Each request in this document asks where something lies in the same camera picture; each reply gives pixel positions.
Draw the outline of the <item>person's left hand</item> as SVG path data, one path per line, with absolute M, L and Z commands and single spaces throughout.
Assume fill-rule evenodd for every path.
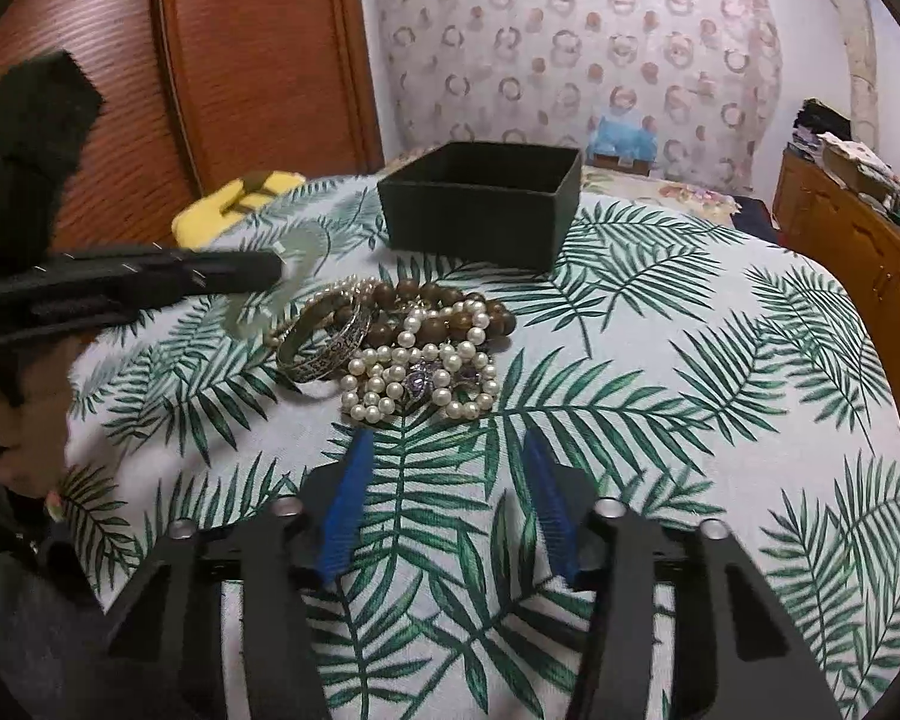
M 0 361 L 0 518 L 36 530 L 66 468 L 69 379 L 79 338 L 24 349 Z

